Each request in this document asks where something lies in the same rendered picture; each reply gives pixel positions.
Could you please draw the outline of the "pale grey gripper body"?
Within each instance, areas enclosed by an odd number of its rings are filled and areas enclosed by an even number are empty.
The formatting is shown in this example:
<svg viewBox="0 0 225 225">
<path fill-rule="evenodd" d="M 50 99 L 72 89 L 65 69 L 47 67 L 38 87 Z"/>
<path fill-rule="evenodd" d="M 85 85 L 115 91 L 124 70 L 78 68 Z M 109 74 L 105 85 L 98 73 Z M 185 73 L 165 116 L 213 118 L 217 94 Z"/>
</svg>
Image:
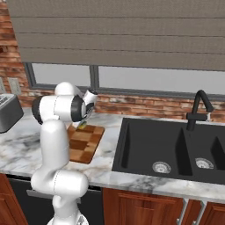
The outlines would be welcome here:
<svg viewBox="0 0 225 225">
<path fill-rule="evenodd" d="M 86 114 L 85 114 L 85 118 L 86 119 L 88 119 L 91 116 L 93 109 L 94 109 L 94 104 L 93 103 L 89 103 L 86 106 Z"/>
</svg>

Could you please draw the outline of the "checkered wooden cutting board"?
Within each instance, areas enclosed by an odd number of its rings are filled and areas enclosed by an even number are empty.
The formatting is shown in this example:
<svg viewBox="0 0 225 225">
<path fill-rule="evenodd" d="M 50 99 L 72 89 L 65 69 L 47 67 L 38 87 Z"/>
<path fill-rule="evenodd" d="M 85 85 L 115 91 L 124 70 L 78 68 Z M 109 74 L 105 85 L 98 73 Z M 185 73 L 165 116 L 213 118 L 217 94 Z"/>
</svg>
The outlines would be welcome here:
<svg viewBox="0 0 225 225">
<path fill-rule="evenodd" d="M 85 128 L 78 129 L 70 125 L 68 128 L 70 161 L 90 163 L 104 131 L 103 127 L 87 125 Z"/>
</svg>

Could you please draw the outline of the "grey framed window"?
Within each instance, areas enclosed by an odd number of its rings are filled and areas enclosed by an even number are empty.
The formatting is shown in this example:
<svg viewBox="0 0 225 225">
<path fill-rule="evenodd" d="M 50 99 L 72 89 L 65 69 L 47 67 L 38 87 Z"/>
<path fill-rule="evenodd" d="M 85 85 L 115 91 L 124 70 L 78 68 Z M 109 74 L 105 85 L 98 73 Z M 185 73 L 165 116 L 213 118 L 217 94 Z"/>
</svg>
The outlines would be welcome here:
<svg viewBox="0 0 225 225">
<path fill-rule="evenodd" d="M 161 98 L 194 98 L 199 90 L 209 99 L 225 101 L 225 71 L 147 69 L 26 62 L 32 89 L 52 90 L 69 82 L 84 91 Z"/>
</svg>

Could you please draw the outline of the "black double sink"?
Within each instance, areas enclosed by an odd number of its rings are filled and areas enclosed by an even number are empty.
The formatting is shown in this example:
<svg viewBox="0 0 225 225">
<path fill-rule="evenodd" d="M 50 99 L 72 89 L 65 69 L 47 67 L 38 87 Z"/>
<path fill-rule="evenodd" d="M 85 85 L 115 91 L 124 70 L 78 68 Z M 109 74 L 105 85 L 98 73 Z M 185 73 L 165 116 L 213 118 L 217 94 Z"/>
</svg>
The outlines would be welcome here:
<svg viewBox="0 0 225 225">
<path fill-rule="evenodd" d="M 112 169 L 139 175 L 225 185 L 225 126 L 122 121 Z"/>
</svg>

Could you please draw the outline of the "grey toaster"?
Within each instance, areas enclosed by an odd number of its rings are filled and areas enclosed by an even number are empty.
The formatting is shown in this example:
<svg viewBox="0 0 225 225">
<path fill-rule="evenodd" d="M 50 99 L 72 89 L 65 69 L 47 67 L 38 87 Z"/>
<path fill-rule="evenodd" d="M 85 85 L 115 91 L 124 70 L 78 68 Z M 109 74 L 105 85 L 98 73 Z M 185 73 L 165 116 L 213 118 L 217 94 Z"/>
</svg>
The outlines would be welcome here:
<svg viewBox="0 0 225 225">
<path fill-rule="evenodd" d="M 8 132 L 23 115 L 17 95 L 0 94 L 0 134 Z"/>
</svg>

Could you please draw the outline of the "grey window blind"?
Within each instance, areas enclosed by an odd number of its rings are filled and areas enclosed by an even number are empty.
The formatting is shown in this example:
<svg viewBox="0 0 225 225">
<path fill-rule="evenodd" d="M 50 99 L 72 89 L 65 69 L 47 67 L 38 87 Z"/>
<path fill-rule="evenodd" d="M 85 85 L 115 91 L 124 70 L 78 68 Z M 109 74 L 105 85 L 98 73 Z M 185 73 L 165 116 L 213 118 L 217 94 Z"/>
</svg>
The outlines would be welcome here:
<svg viewBox="0 0 225 225">
<path fill-rule="evenodd" d="M 23 62 L 225 71 L 225 0 L 6 0 Z"/>
</svg>

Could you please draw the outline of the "black tap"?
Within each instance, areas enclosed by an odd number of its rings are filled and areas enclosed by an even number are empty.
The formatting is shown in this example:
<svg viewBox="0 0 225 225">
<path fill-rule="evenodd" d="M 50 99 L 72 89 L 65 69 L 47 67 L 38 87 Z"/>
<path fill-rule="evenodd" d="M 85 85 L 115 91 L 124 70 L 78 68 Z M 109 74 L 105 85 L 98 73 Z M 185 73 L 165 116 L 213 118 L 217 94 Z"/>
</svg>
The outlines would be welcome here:
<svg viewBox="0 0 225 225">
<path fill-rule="evenodd" d="M 199 103 L 201 100 L 203 101 L 204 106 L 206 107 L 208 113 L 211 113 L 214 110 L 212 104 L 210 103 L 207 97 L 207 94 L 203 90 L 197 91 L 193 102 L 192 111 L 186 114 L 186 119 L 188 120 L 186 129 L 188 131 L 194 130 L 196 121 L 207 120 L 206 114 L 198 113 Z"/>
</svg>

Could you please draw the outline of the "brown wooden cupboard door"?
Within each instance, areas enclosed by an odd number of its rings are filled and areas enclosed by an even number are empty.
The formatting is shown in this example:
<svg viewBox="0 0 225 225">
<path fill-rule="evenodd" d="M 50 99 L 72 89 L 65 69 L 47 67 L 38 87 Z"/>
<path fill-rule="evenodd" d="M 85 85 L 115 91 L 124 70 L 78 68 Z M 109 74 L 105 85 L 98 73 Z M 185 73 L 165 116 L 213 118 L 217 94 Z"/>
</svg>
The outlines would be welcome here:
<svg viewBox="0 0 225 225">
<path fill-rule="evenodd" d="M 225 225 L 225 204 L 208 202 L 200 225 Z"/>
<path fill-rule="evenodd" d="M 104 188 L 103 205 L 105 225 L 177 225 L 183 200 Z"/>
<path fill-rule="evenodd" d="M 0 225 L 28 225 L 8 178 L 0 173 Z"/>
<path fill-rule="evenodd" d="M 200 225 L 206 204 L 201 200 L 183 199 L 178 225 Z"/>
</svg>

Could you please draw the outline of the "black dishwasher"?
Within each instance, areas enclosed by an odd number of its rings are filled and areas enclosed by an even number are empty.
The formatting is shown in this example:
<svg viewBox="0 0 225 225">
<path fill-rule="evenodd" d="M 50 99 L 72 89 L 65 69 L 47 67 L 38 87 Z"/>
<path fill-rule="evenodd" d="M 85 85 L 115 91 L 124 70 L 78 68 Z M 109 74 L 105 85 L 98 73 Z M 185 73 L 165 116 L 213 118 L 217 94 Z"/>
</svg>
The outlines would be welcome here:
<svg viewBox="0 0 225 225">
<path fill-rule="evenodd" d="M 13 175 L 8 175 L 7 178 L 25 214 L 28 225 L 47 225 L 54 216 L 52 199 L 28 196 L 26 190 L 32 190 L 30 178 Z M 105 225 L 102 189 L 100 187 L 90 185 L 87 193 L 81 198 L 81 204 L 77 205 L 90 225 Z"/>
</svg>

